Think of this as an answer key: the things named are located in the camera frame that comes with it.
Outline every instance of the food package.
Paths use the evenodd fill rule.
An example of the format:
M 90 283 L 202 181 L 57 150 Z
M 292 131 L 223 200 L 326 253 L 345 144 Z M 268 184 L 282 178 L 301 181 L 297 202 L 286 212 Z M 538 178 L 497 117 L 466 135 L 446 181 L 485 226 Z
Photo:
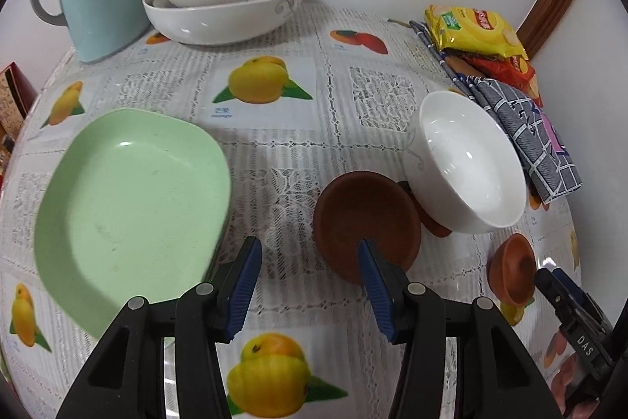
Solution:
M 463 75 L 467 76 L 486 77 L 484 73 L 474 68 L 469 63 L 467 63 L 467 61 L 461 59 L 458 56 L 445 56 L 444 60 L 449 65 L 449 68 L 451 68 L 456 74 L 462 73 Z
M 536 72 L 532 65 L 521 56 L 500 57 L 479 56 L 478 54 L 461 53 L 462 59 L 481 71 L 487 77 L 504 82 L 528 95 L 536 105 L 543 106 Z
M 425 10 L 425 21 L 439 51 L 528 58 L 517 33 L 498 13 L 432 4 Z

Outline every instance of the light green square plate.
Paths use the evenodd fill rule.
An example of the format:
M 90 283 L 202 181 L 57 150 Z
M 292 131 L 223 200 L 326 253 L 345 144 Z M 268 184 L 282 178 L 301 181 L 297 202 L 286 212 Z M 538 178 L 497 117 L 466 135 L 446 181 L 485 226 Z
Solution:
M 70 144 L 43 196 L 35 262 L 52 298 L 100 337 L 125 302 L 200 282 L 227 219 L 227 162 L 201 128 L 111 111 Z

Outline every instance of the small brown clay pot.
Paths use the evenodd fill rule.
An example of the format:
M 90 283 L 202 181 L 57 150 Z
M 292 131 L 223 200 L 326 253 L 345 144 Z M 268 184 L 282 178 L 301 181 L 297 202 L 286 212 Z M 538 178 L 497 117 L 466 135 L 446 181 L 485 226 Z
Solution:
M 421 221 L 410 197 L 393 180 L 370 171 L 343 174 L 323 190 L 313 230 L 323 259 L 354 284 L 362 284 L 360 240 L 373 238 L 384 259 L 405 271 L 421 245 Z
M 536 259 L 521 233 L 499 246 L 489 264 L 489 286 L 501 302 L 525 307 L 535 294 Z

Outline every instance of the gray checkered cloth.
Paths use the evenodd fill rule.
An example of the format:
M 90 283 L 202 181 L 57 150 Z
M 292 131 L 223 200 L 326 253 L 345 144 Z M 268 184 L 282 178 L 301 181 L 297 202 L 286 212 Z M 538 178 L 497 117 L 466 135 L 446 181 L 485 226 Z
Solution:
M 571 156 L 550 120 L 528 95 L 495 79 L 454 73 L 434 47 L 425 25 L 410 25 L 453 84 L 510 136 L 524 171 L 544 203 L 580 188 L 582 180 Z

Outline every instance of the red snack package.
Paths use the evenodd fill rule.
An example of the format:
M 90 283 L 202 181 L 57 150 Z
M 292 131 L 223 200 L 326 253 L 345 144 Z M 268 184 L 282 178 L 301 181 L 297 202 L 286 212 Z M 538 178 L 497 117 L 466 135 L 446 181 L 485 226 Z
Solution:
M 532 98 L 536 105 L 543 106 L 535 69 L 523 57 L 513 56 L 502 59 L 469 53 L 460 54 L 460 57 L 486 76 L 517 88 Z

